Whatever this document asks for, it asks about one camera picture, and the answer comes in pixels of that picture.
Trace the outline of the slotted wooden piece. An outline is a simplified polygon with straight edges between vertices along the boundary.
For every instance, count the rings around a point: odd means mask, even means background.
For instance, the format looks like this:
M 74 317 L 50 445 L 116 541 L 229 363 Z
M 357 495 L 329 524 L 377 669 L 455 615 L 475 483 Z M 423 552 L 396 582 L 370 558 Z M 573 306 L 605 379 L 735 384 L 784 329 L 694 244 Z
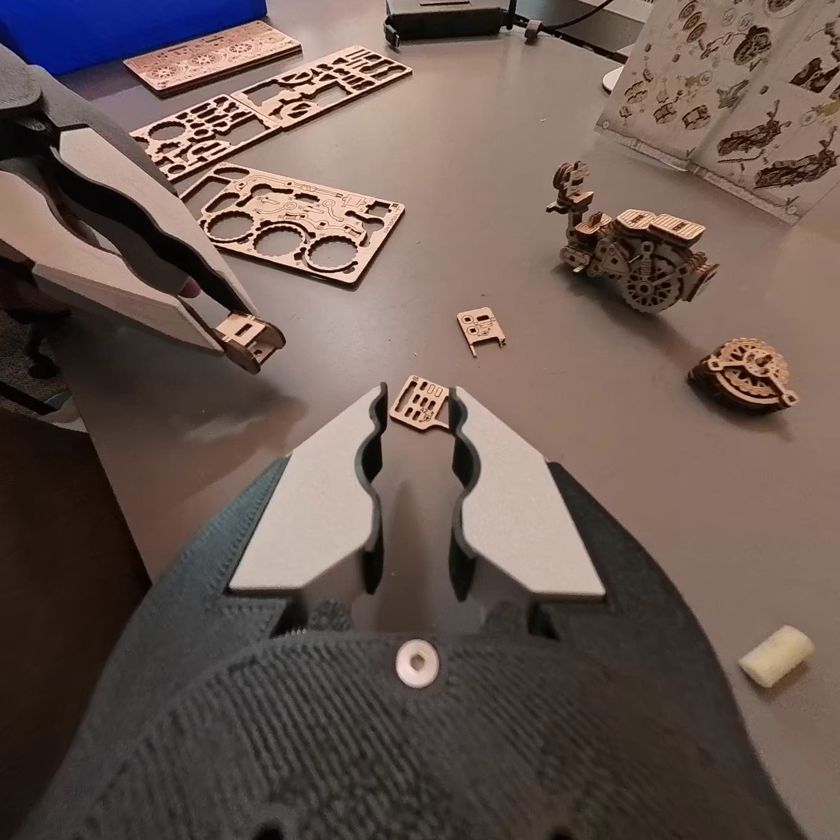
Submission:
M 439 428 L 449 432 L 448 400 L 450 388 L 426 376 L 409 376 L 389 408 L 388 415 L 417 432 Z

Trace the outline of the punched-out wooden puzzle sheet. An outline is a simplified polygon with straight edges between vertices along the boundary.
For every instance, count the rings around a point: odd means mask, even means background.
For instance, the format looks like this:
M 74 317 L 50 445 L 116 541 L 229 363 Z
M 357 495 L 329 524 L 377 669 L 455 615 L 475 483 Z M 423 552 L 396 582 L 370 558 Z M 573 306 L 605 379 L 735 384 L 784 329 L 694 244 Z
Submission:
M 289 130 L 412 74 L 397 60 L 352 45 L 241 89 L 232 98 L 270 126 Z
M 176 183 L 281 131 L 279 121 L 222 94 L 159 119 L 131 136 Z

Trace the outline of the flat wooden piece with holes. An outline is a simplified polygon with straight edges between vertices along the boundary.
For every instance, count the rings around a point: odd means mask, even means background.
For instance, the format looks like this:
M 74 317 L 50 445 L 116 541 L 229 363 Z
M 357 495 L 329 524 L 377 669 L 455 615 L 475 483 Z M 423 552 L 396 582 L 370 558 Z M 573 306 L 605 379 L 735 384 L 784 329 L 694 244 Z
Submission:
M 496 342 L 501 348 L 507 346 L 505 333 L 490 308 L 483 307 L 460 311 L 457 313 L 456 319 L 474 359 L 478 358 L 476 347 L 480 344 L 490 341 Z

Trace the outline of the black power adapter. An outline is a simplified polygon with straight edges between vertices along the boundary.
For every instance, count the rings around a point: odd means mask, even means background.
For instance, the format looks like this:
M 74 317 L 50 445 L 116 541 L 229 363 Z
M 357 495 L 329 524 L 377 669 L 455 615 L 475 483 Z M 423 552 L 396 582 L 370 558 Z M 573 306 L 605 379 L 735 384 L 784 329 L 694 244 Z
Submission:
M 516 9 L 517 2 L 386 1 L 383 33 L 393 49 L 404 40 L 495 36 Z

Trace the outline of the printed instruction sheet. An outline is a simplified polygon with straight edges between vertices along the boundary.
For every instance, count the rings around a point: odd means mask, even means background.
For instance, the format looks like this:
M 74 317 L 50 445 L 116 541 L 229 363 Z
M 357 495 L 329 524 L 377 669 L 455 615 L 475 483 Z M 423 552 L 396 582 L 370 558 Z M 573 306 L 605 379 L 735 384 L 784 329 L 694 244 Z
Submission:
M 838 187 L 839 2 L 655 2 L 595 130 L 795 224 Z

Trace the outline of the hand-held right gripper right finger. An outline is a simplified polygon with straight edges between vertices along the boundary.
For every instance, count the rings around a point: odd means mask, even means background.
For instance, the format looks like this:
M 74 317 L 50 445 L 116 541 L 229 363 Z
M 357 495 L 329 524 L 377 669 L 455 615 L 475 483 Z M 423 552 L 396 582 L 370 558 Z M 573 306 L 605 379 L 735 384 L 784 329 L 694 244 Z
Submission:
M 483 613 L 503 602 L 600 604 L 606 587 L 551 463 L 462 386 L 449 396 L 460 490 L 452 514 L 449 581 Z

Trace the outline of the wooden motorcycle model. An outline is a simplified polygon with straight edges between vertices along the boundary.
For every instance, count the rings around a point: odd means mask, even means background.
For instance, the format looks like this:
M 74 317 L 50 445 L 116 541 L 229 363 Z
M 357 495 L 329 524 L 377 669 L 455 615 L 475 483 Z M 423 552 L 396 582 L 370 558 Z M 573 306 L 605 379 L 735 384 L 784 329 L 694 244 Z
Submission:
M 615 217 L 590 212 L 587 164 L 565 162 L 553 175 L 556 198 L 546 212 L 567 216 L 560 260 L 573 273 L 604 279 L 636 312 L 655 314 L 699 296 L 719 264 L 694 248 L 702 224 L 666 213 L 628 208 Z

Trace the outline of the wooden sheet with gear cutouts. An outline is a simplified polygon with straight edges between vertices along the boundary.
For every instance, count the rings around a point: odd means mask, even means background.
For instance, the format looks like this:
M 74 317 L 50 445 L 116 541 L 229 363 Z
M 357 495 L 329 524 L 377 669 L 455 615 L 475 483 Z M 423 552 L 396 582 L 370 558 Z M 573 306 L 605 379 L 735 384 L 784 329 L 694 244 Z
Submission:
M 356 286 L 405 207 L 254 168 L 219 164 L 181 199 L 220 251 Z

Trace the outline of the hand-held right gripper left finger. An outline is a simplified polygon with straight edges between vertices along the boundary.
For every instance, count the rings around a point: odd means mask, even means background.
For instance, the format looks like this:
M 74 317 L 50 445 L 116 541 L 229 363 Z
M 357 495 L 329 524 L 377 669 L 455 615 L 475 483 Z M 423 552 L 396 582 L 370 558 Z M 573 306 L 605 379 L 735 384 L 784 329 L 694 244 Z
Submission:
M 236 595 L 352 606 L 384 568 L 382 469 L 387 385 L 378 384 L 295 447 L 228 583 Z

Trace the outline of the small white foam cylinder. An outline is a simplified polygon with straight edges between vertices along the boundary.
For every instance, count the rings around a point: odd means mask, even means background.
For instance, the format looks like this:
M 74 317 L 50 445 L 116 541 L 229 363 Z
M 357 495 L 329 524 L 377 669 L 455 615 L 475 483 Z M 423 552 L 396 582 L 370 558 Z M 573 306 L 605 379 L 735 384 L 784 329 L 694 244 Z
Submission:
M 758 687 L 769 690 L 815 655 L 816 646 L 803 631 L 784 625 L 742 656 L 738 666 Z

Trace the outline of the wooden gear assembly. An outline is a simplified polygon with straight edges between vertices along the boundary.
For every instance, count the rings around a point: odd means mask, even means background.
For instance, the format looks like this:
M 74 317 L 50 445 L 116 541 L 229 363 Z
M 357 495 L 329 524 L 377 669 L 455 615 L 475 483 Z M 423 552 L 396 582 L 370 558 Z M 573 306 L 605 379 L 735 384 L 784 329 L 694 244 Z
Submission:
M 700 359 L 686 381 L 715 402 L 745 413 L 777 413 L 801 401 L 791 389 L 787 360 L 761 339 L 726 341 Z

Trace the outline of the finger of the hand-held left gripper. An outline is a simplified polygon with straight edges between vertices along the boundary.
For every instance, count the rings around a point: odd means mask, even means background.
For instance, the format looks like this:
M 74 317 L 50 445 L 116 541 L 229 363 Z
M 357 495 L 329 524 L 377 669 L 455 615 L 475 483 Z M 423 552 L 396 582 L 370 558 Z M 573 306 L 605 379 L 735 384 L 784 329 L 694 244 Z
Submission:
M 140 144 L 66 87 L 42 87 L 48 171 L 81 219 L 145 286 L 174 297 L 193 280 L 227 311 L 256 305 Z
M 190 277 L 130 228 L 70 201 L 34 159 L 2 162 L 2 299 L 84 310 L 213 356 L 224 351 L 183 295 Z

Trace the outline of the grey desk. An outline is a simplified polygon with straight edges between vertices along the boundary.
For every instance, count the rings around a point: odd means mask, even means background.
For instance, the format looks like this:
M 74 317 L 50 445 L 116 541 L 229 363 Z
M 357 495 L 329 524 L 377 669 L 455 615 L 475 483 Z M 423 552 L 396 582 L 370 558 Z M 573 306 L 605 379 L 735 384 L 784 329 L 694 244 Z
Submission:
M 717 651 L 752 739 L 810 838 L 838 838 L 838 193 L 795 226 L 595 133 L 612 64 L 558 40 L 414 43 L 410 78 L 236 156 L 402 203 L 356 287 L 227 257 L 287 336 L 258 376 L 79 317 L 59 364 L 156 578 L 275 457 L 380 382 L 461 385 L 561 463 L 645 546 Z M 707 226 L 720 269 L 648 320 L 561 270 L 553 173 L 590 167 L 593 206 Z M 457 313 L 507 346 L 474 359 Z M 689 385 L 728 340 L 789 365 L 798 406 L 736 411 Z M 771 689 L 739 660 L 784 625 L 814 657 Z

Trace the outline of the blue box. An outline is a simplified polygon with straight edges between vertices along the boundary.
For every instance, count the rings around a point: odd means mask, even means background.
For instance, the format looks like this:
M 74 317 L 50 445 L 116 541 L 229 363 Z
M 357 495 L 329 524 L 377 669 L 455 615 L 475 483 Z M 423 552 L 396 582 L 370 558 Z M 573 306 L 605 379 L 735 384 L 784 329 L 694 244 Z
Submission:
M 263 18 L 265 1 L 2 1 L 1 41 L 53 76 Z

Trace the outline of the small assembled wooden part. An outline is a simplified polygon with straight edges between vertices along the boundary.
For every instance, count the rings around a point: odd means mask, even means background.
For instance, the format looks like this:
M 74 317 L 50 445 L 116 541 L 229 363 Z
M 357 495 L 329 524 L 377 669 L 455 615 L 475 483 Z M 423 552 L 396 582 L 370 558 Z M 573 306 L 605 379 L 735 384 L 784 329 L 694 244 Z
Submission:
M 231 311 L 213 335 L 224 354 L 239 368 L 251 375 L 260 373 L 263 365 L 287 343 L 274 324 L 253 314 Z

